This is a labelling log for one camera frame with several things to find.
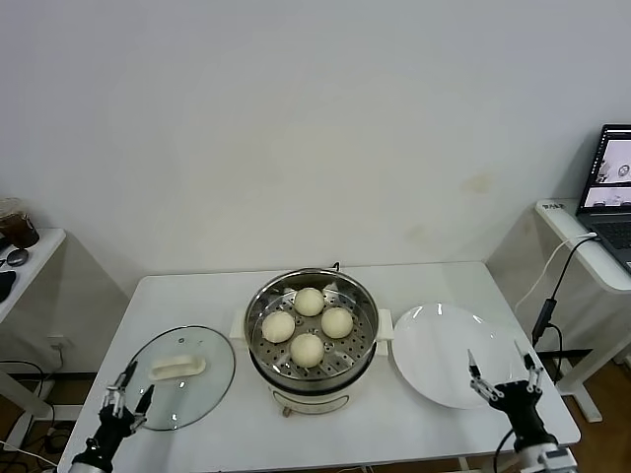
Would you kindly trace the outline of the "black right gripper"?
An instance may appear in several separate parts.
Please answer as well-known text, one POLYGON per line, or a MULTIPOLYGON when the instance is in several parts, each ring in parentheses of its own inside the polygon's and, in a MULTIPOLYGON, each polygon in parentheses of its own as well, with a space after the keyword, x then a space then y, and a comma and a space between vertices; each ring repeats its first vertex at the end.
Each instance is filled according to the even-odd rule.
POLYGON ((467 353, 469 387, 492 408, 504 413, 518 437, 535 437, 543 433, 536 404, 541 397, 543 368, 517 340, 515 348, 527 371, 527 378, 503 383, 502 378, 486 378, 470 349, 467 353))

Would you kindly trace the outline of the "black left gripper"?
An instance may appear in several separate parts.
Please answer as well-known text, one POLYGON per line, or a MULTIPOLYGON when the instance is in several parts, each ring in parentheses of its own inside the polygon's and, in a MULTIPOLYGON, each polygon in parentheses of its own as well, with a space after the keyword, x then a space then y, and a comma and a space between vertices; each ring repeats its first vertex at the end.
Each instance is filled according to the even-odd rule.
POLYGON ((155 385, 151 384, 140 397, 133 414, 125 407, 125 391, 131 381, 137 361, 130 362, 112 385, 106 388, 105 406, 99 413, 96 432, 99 446, 119 446, 123 439, 135 434, 147 422, 155 385))

